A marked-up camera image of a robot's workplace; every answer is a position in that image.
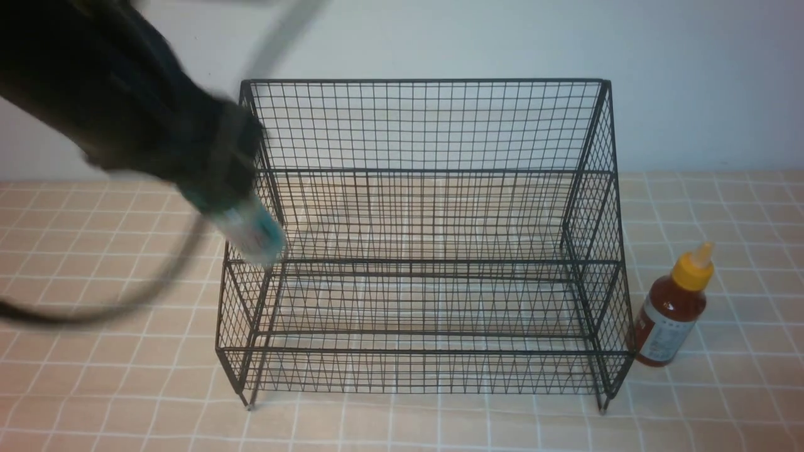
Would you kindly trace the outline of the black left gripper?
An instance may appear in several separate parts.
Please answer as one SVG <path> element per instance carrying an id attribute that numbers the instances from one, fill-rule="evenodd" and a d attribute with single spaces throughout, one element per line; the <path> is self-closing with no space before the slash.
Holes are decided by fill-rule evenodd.
<path id="1" fill-rule="evenodd" d="M 1 92 L 101 171 L 176 186 L 200 212 L 253 195 L 263 129 L 193 82 L 129 1 L 3 1 Z"/>

